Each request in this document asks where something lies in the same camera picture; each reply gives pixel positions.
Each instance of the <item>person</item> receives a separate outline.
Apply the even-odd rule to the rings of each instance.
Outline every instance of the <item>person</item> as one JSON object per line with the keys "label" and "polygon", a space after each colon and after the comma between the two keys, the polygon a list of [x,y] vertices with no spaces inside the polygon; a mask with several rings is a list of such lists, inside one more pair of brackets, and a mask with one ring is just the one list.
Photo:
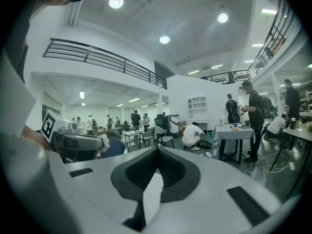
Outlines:
{"label": "person", "polygon": [[242,84],[242,90],[249,96],[249,107],[242,107],[243,112],[248,112],[250,127],[254,130],[255,140],[250,139],[250,157],[244,159],[247,164],[258,161],[258,149],[261,142],[261,132],[264,123],[262,99],[256,90],[253,89],[250,81],[245,80]]}
{"label": "person", "polygon": [[[31,15],[43,6],[64,5],[69,1],[70,0],[32,0],[24,7],[24,11],[20,14],[13,25],[11,34],[4,45],[4,49],[6,50],[7,56],[11,61],[13,68],[23,82],[24,65],[28,51],[26,36],[30,27],[29,20]],[[41,133],[29,128],[27,125],[24,126],[22,135],[25,138],[32,139],[41,145],[45,150],[50,150],[49,143],[45,140],[44,136]]]}
{"label": "person", "polygon": [[118,119],[118,117],[116,117],[115,127],[120,127],[120,119]]}
{"label": "person", "polygon": [[83,121],[81,121],[79,116],[77,117],[76,125],[77,125],[79,134],[83,135],[86,124]]}
{"label": "person", "polygon": [[98,123],[93,119],[92,115],[89,115],[89,120],[87,121],[87,131],[89,135],[98,134]]}
{"label": "person", "polygon": [[286,126],[286,114],[282,114],[281,117],[275,117],[272,123],[267,128],[268,138],[282,138],[282,129]]}
{"label": "person", "polygon": [[229,72],[229,82],[228,82],[228,84],[232,84],[232,83],[235,83],[234,75],[233,75],[232,72]]}
{"label": "person", "polygon": [[191,151],[199,151],[200,148],[196,147],[196,145],[204,135],[204,131],[198,127],[197,122],[193,122],[191,125],[186,126],[182,137],[183,148],[191,147]]}
{"label": "person", "polygon": [[228,116],[229,123],[233,124],[234,120],[233,120],[232,113],[237,111],[237,102],[232,99],[231,94],[228,94],[228,101],[225,104],[225,108],[226,108],[226,111],[228,111],[228,113],[229,113],[229,116]]}
{"label": "person", "polygon": [[[288,79],[284,80],[284,85],[286,88],[286,121],[287,124],[285,126],[285,128],[288,128],[292,118],[295,118],[295,120],[299,120],[299,108],[300,108],[300,96],[298,91],[296,91],[293,88],[292,82]],[[278,148],[276,148],[276,150],[280,150],[280,149],[284,149],[285,148],[285,143],[286,141],[288,141],[290,138],[290,145],[288,148],[288,154],[292,154],[293,152],[293,146],[296,140],[295,136],[289,136],[289,135],[285,135],[284,138],[282,139],[280,145]]]}
{"label": "person", "polygon": [[[131,122],[133,125],[133,130],[139,130],[140,127],[142,126],[141,116],[137,113],[137,110],[135,110],[135,113],[132,115]],[[134,139],[135,139],[135,144],[137,144],[138,135],[135,135]]]}
{"label": "person", "polygon": [[106,117],[108,117],[107,129],[109,130],[112,128],[113,119],[109,115],[107,115]]}
{"label": "person", "polygon": [[147,132],[147,128],[150,126],[150,118],[147,117],[147,114],[144,114],[142,124],[144,126],[144,132]]}

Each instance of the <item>black chair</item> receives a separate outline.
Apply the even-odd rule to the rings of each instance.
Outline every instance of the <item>black chair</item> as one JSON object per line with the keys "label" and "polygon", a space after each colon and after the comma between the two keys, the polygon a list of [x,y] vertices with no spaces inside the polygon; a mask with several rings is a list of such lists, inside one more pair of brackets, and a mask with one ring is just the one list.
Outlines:
{"label": "black chair", "polygon": [[118,156],[125,152],[126,146],[117,137],[110,137],[108,139],[110,147],[106,152],[100,152],[101,158]]}

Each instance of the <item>white shirt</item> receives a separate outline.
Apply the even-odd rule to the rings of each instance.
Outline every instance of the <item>white shirt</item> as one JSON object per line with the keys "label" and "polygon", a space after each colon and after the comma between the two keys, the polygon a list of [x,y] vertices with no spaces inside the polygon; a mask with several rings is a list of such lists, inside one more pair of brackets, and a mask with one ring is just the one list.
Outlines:
{"label": "white shirt", "polygon": [[204,132],[203,130],[201,130],[199,127],[197,127],[193,124],[188,125],[183,132],[182,141],[185,143],[192,143],[195,135],[201,134],[203,132]]}
{"label": "white shirt", "polygon": [[281,128],[285,128],[286,122],[282,117],[275,117],[273,122],[268,126],[268,131],[277,135]]}

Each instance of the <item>black metal railing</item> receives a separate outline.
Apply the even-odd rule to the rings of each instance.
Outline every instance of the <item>black metal railing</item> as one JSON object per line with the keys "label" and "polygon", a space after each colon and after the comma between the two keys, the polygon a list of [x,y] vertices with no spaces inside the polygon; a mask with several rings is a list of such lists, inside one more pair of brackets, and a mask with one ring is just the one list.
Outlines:
{"label": "black metal railing", "polygon": [[50,38],[43,57],[81,61],[102,66],[167,89],[166,79],[149,69],[110,51],[81,42]]}
{"label": "black metal railing", "polygon": [[[286,41],[287,33],[294,16],[295,14],[287,2],[285,0],[278,0],[277,13],[261,49],[248,69],[233,71],[233,73],[236,73],[234,74],[234,81],[240,81],[237,78],[240,74],[247,74],[248,76],[246,77],[248,77],[248,80],[251,80],[269,63]],[[205,78],[214,82],[221,82],[222,84],[231,83],[229,81],[229,72],[211,75]]]}

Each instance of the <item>white table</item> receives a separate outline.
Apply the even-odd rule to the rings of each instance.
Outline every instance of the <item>white table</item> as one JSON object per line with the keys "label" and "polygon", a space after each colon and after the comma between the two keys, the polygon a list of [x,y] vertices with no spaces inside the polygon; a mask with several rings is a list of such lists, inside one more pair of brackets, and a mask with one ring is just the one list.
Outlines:
{"label": "white table", "polygon": [[[312,132],[308,132],[307,130],[307,124],[301,124],[299,125],[299,128],[297,129],[291,129],[290,127],[289,128],[286,128],[286,129],[283,129],[283,132],[284,133],[287,133],[289,135],[292,135],[292,136],[295,136],[296,138],[299,138],[299,139],[302,139],[304,141],[307,142],[307,145],[305,147],[305,152],[304,152],[304,156],[305,159],[304,159],[304,162],[303,162],[303,165],[301,167],[301,171],[297,177],[297,180],[295,181],[295,183],[293,184],[291,190],[289,191],[288,195],[286,198],[288,198],[291,193],[294,191],[295,187],[297,186],[298,182],[300,181],[300,178],[302,176],[302,174],[304,173],[304,170],[307,166],[307,163],[308,163],[308,160],[309,160],[309,156],[310,156],[310,152],[311,152],[311,148],[312,148]],[[273,164],[272,164],[272,167],[270,169],[270,171],[273,169],[274,165],[276,164],[279,156],[281,155],[282,153],[282,149],[279,150]]]}
{"label": "white table", "polygon": [[131,146],[130,137],[131,137],[131,136],[139,135],[140,133],[142,133],[141,130],[125,132],[125,133],[124,133],[124,135],[125,135],[125,141],[127,141],[126,137],[128,137],[128,138],[129,138],[129,145]]}
{"label": "white table", "polygon": [[[225,124],[224,126],[216,125],[214,127],[214,141],[217,141],[219,139],[221,140],[219,148],[219,159],[222,161],[230,159],[236,162],[237,164],[240,164],[243,152],[243,139],[251,139],[251,138],[253,139],[253,142],[255,142],[254,130],[251,127],[239,128],[238,131],[232,131],[229,124]],[[236,140],[235,152],[230,155],[224,153],[224,147],[227,139]],[[237,161],[235,159],[232,159],[231,157],[237,154],[238,140],[239,140],[239,155]]]}

